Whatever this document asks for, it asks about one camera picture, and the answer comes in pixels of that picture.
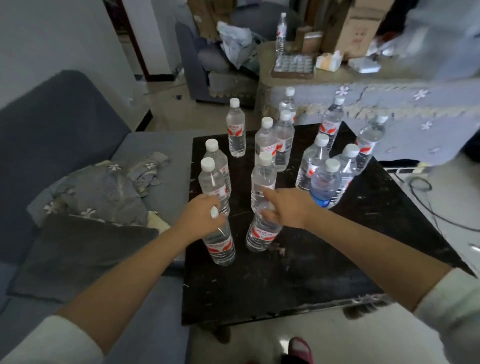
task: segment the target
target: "clear plastic bottle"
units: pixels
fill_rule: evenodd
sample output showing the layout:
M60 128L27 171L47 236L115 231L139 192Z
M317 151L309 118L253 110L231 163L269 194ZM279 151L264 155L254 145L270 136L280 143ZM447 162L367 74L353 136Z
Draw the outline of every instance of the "clear plastic bottle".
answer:
M280 104L278 105L278 111L282 112L283 110L290 111L292 116L291 116L291 123L292 125L295 124L295 118L297 116L297 106L295 105L295 101L293 99L293 95L295 95L295 88L293 87L287 87L285 89L285 95L287 96L285 100L280 101Z
M310 196L318 206L328 208L330 200L342 181L339 169L340 162L338 160L327 159L325 164L317 168L313 174Z
M347 144L345 148L343 148L342 154L333 157L340 162L340 175L342 177L342 182L340 183L340 187L333 195L332 199L330 200L330 205L328 208L331 208L338 204L340 199L342 198L343 194L347 190L348 186L352 182L353 178L358 175L357 170L357 156L359 154L359 148L355 144Z
M385 122L388 120L386 115L378 115L375 119L369 121L368 125L360 130L355 144L359 146L360 153L357 157L359 174L367 168L368 162L373 157L375 145L385 135Z
M285 54L285 39L287 38L287 13L283 12L280 14L280 19L278 20L278 26L276 27L276 57L277 60L279 57Z
M215 195L220 200L220 212L226 216L230 213L230 204L228 203L228 190L225 184L223 174L215 168L213 158L203 158L200 162L202 171L198 176L198 182L204 194Z
M328 110L325 112L322 122L320 123L320 129L318 132L326 134L330 138L327 145L328 151L332 150L336 135L340 129L340 124L345 117L342 107L344 102L345 98L343 96L335 96L333 104L330 105Z
M208 139L205 142L205 147L207 152L204 155L204 158L210 157L215 162L215 167L222 172L223 178L225 179L225 186L228 191L228 198L232 193L232 184L230 182L230 171L228 170L228 159L227 156L218 149L218 141L216 139Z
M258 166L252 171L252 191L250 206L253 212L257 211L258 206L265 202L264 193L261 187L275 189L276 169L272 163L272 155L267 152L261 152L258 157Z
M215 206L212 207L210 214L212 218L218 217L218 210ZM228 220L225 225L208 234L202 240L216 264L227 266L235 260L235 244Z
M258 206L255 217L248 229L246 244L252 252L263 252L272 243L275 237L282 230L282 225L270 222L260 213L263 209L275 211L275 206L271 202L262 203Z
M290 161L293 135L295 134L295 128L292 125L291 118L290 111L283 110L280 113L280 121L274 127L277 140L275 168L278 172L286 170L288 162Z
M240 109L240 100L230 99L230 111L227 114L228 148L233 157L245 155L245 114Z
M327 159L330 158L326 148L329 140L330 138L328 135L317 134L315 142L310 147L305 149L300 163L295 186L305 191L310 190L310 181L313 174L318 167L320 167Z
M272 129L273 119L265 116L262 119L262 127L255 134L255 165L258 164L258 156L261 152L267 152L275 157L276 136Z

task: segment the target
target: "electrical cable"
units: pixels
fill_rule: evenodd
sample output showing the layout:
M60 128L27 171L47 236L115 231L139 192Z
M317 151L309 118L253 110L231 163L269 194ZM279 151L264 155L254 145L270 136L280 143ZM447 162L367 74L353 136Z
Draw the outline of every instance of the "electrical cable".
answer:
M405 181L403 179L401 179L396 173L395 173L395 176L402 182L402 183L405 183ZM423 183L426 183L426 187L416 187L413 185L413 182L414 181L422 181ZM420 191L420 192L429 192L431 190L433 190L433 187L432 187L432 184L430 182L428 182L426 179L422 178L422 177L413 177L410 181L408 181L408 186L410 188L410 192L412 192L412 195L413 197L415 197L415 199L418 201L418 203L420 203L420 205L423 206L423 208L425 210L427 210L428 212L430 212L433 216L434 216L434 220L435 220L435 224L437 225L437 229L440 231L439 227L438 227L438 223L435 219L435 217L439 218L440 220L443 220L445 222L448 222L449 224L452 224L452 225L455 225L461 229L465 229L465 230L469 230L469 231L473 231L473 232L480 232L480 229L475 229L475 228L471 228L470 226L465 226L465 225L462 225L462 224L459 224L457 222L454 222L454 221L451 221L447 218L444 218L443 216L440 216L438 214L436 214L435 212L433 212L433 209L432 209L432 205L430 204L430 201L429 201L429 205L430 205L430 208L428 208L420 199L419 197L417 196L417 194L415 193L415 190L417 191Z

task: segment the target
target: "white sleeve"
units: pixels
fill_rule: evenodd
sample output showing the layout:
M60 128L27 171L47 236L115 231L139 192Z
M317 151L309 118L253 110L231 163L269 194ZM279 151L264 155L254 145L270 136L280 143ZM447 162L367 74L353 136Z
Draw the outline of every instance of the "white sleeve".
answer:
M440 334L452 364L480 358L480 281L461 269L451 270L425 296L414 312Z
M97 364L102 360L102 351L82 329L63 317L49 316L0 364Z

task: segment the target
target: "white bottle cap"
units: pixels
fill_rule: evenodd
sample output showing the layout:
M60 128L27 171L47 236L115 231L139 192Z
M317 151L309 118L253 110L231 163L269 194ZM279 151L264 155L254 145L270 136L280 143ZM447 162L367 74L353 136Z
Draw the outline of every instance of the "white bottle cap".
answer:
M360 149L357 145L347 144L345 148L343 148L342 154L348 158L356 158L359 152L360 152Z
M236 97L230 99L231 108L237 108L239 106L240 106L240 100L238 100Z
M388 115L377 115L377 123L383 124L388 120Z
M291 118L292 118L292 113L288 110L283 110L280 113L280 120L281 121L290 121Z
M202 166L202 171L204 172L211 172L215 169L215 161L210 157L203 158L200 162L200 165Z
M275 206L270 201L268 201L267 210L276 211Z
M287 95L288 97L291 97L291 96L295 95L295 88L294 87L287 87L285 89L285 95Z
M340 162L336 159L327 159L325 161L325 169L330 173L338 172L340 169Z
M334 100L335 105L343 105L344 102L345 102L345 98L343 96L335 96L335 100Z
M216 139L208 139L205 142L205 147L209 152L216 152L218 150L218 141Z
M272 153L260 152L258 156L258 164L264 167L268 167L272 164Z
M218 209L216 206L213 206L212 209L210 210L210 216L212 218L217 218L219 216Z
M315 137L315 145L316 146L327 146L330 137L327 134L317 134Z
M262 119L262 128L270 129L273 126L273 119L269 116L265 116Z

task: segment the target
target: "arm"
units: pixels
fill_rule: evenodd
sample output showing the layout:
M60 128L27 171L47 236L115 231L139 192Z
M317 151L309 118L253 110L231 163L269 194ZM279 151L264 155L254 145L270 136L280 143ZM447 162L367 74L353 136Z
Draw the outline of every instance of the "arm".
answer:
M210 216L210 209L218 205L217 197L204 194L190 201L172 228L99 278L57 315L77 325L108 353L170 262L190 243L225 223L223 214L216 219Z
M264 189L264 195L276 208L276 212L262 212L267 219L306 229L325 240L411 312L451 270L445 263L317 206L305 191Z

